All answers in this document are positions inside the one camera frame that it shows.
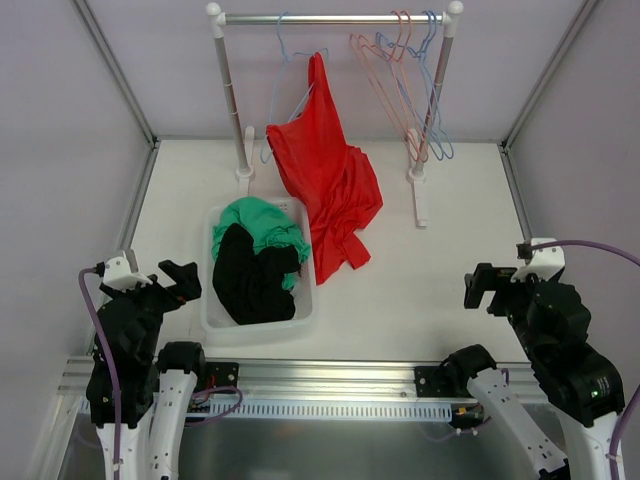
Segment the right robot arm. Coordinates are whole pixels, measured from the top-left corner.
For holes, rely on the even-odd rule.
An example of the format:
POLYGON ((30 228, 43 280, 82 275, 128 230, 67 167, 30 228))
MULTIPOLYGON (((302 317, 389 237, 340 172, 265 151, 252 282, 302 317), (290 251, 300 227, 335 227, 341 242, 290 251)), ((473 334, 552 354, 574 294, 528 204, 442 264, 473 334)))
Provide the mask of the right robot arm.
POLYGON ((621 479, 619 423, 624 417, 621 376, 587 341, 591 313, 572 285, 557 275, 515 277, 513 268, 480 263, 466 274, 464 306, 504 317, 528 358, 533 376, 555 408, 565 440, 559 449, 520 401, 488 350, 480 344, 450 354, 426 383, 471 396, 499 431, 512 440, 537 479, 621 479))

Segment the light blue hanger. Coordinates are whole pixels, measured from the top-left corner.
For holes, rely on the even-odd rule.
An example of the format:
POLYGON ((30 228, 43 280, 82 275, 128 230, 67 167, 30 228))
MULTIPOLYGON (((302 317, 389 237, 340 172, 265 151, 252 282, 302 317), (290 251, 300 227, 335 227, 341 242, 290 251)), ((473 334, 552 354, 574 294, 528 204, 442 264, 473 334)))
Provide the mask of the light blue hanger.
POLYGON ((422 123, 422 140, 419 147, 419 161, 424 164, 433 154, 437 160, 451 159, 454 148, 442 124, 440 98, 448 67, 453 39, 443 36, 434 74, 426 65, 429 48, 438 33, 437 15, 433 11, 424 11, 428 18, 428 31, 418 50, 418 66, 422 74, 425 90, 429 94, 428 107, 422 123))
MULTIPOLYGON (((410 158, 417 162, 418 165, 422 165, 419 161, 419 147, 422 140, 422 123, 425 116, 421 118, 418 115, 417 107, 411 99, 409 82, 406 79, 404 70, 404 59, 410 57, 417 62, 418 65, 418 50, 423 41, 418 47, 414 48, 410 45, 410 39, 413 32, 414 24, 417 18, 411 15, 407 11, 396 11, 394 15, 397 17, 398 23, 398 36, 394 41, 389 40, 385 35, 378 32, 375 35, 374 46, 372 51, 380 57, 386 63, 389 72, 391 73, 395 82, 396 90, 398 91, 399 102, 402 107, 402 112, 397 113, 394 109, 394 104, 389 99, 387 93, 383 91, 378 92, 378 97, 382 106, 387 112, 387 116, 391 120, 396 131, 401 135, 406 146, 416 149, 416 153, 411 155, 410 158)), ((449 31, 451 20, 447 13, 437 15, 438 31, 443 33, 449 31)), ((422 77, 422 82, 425 90, 425 84, 422 77)), ((429 94, 425 90, 425 98, 428 99, 429 94)))

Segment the black tank top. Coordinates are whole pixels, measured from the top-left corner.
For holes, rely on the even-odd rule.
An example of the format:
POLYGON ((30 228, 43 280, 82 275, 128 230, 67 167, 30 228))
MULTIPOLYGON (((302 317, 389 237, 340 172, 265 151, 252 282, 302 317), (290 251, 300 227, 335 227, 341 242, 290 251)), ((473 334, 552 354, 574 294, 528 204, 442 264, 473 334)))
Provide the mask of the black tank top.
POLYGON ((253 237, 233 223, 220 242, 212 286, 232 320, 241 326, 288 321, 296 308, 283 282, 299 268, 294 246, 266 247, 256 253, 253 237))

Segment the red tank top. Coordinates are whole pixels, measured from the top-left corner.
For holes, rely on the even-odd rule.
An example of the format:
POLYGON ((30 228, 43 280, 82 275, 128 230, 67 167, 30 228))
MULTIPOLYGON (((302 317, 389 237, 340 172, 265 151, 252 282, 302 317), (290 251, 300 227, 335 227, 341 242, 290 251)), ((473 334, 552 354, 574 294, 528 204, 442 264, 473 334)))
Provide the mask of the red tank top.
POLYGON ((287 192, 306 207, 316 283, 347 263, 364 266, 371 255, 356 232, 383 206, 366 153, 347 143, 320 53, 308 62, 309 98, 300 115, 266 127, 267 142, 287 192))

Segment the green tank top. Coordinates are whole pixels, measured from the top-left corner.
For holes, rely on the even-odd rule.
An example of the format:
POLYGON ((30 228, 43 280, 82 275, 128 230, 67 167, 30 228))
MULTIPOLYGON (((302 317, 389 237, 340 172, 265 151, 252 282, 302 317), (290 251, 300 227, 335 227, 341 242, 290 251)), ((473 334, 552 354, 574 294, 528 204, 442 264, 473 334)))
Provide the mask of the green tank top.
POLYGON ((260 253, 268 247, 292 246, 298 262, 304 264, 311 245, 305 240, 303 230, 280 207, 261 198, 249 196, 231 202, 220 213, 219 220, 211 228, 211 256, 218 260, 223 237, 234 224, 241 226, 253 240, 253 252, 260 253))

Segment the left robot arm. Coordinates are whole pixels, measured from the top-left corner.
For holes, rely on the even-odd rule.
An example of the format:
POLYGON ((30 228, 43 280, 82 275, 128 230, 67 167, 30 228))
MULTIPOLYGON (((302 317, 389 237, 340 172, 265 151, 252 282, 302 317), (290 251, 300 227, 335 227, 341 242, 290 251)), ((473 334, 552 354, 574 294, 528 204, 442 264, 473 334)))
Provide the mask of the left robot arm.
POLYGON ((198 266, 158 267, 170 285, 124 253, 78 275, 95 328, 86 398, 108 479, 178 478, 187 409, 208 378, 200 343, 158 345, 165 314, 201 297, 198 266))

